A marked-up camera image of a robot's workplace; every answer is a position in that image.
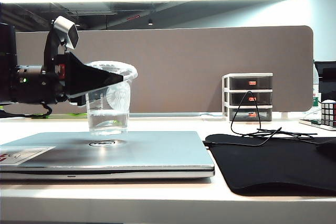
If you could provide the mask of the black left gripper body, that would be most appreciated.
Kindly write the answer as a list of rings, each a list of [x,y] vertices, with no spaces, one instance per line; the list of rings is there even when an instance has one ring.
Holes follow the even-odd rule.
[[[44,52],[44,62],[40,70],[40,102],[57,104],[68,100],[66,95],[66,64],[69,52]]]

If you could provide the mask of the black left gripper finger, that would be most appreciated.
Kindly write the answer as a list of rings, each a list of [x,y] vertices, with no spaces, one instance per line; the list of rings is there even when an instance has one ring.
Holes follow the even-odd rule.
[[[68,101],[71,105],[84,106],[86,105],[86,94],[85,93],[69,94]]]
[[[122,75],[85,65],[72,52],[65,56],[65,94],[68,98],[76,98],[122,81]]]

